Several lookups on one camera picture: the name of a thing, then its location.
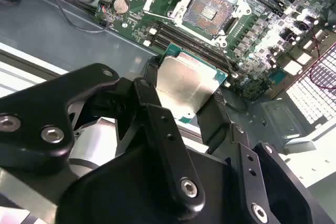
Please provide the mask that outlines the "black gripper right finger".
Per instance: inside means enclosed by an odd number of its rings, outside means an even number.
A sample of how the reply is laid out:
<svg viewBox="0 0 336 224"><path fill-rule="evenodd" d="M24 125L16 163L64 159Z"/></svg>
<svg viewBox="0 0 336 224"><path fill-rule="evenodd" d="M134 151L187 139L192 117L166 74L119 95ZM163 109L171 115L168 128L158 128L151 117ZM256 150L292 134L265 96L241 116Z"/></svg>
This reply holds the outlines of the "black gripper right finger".
<svg viewBox="0 0 336 224"><path fill-rule="evenodd" d="M312 223L313 200L268 144L251 147L214 97L197 113L206 156L196 160L206 223Z"/></svg>

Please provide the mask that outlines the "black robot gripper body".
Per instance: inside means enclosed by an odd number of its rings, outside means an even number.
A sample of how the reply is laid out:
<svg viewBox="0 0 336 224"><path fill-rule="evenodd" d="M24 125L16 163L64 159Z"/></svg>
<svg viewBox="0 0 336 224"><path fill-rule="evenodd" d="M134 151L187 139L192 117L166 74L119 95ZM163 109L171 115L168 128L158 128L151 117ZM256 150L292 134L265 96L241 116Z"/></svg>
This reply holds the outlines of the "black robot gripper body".
<svg viewBox="0 0 336 224"><path fill-rule="evenodd" d="M190 223L244 223L226 163L189 150L205 191ZM74 182L62 196L56 223L182 223L159 165L147 147L131 150Z"/></svg>

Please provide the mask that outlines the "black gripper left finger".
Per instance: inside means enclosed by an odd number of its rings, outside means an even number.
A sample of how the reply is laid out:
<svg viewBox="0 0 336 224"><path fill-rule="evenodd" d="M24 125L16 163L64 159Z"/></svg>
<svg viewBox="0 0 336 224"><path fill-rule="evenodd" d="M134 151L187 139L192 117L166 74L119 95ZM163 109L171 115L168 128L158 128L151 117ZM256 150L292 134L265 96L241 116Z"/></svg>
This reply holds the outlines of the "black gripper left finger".
<svg viewBox="0 0 336 224"><path fill-rule="evenodd" d="M178 215L196 215L205 193L170 110L145 78L120 78L95 63L1 98L1 168L41 187L69 163L74 128L95 117L117 120L123 150L147 147Z"/></svg>

